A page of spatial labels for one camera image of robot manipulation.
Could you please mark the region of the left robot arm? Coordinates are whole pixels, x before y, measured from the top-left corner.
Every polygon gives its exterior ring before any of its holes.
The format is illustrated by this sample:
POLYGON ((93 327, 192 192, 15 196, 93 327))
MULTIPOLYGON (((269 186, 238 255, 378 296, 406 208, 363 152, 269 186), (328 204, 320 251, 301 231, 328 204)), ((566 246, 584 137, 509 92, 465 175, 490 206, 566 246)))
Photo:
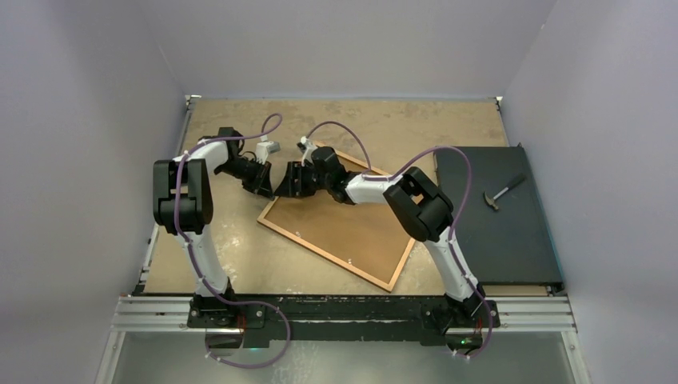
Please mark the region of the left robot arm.
POLYGON ((251 194, 273 198, 270 162, 242 154, 244 141, 233 127, 222 127, 205 136, 195 150, 153 164, 153 216, 173 235, 193 267, 196 291, 193 318, 206 318, 227 327, 242 316, 229 277, 218 265, 209 225, 214 204, 210 178, 220 173, 241 181, 251 194))

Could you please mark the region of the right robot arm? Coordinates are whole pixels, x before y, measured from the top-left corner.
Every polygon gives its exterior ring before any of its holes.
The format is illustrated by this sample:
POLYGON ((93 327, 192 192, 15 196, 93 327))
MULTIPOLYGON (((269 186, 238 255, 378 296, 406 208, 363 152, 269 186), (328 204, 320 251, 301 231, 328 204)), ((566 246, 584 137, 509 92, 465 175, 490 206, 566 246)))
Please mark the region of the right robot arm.
POLYGON ((319 190, 347 205, 388 205, 405 232, 429 252, 456 324, 467 326, 479 317, 481 308, 492 310, 456 241, 452 201, 421 169, 410 166, 398 174, 370 176, 348 170, 334 148, 321 146, 288 163, 274 194, 305 198, 319 190))

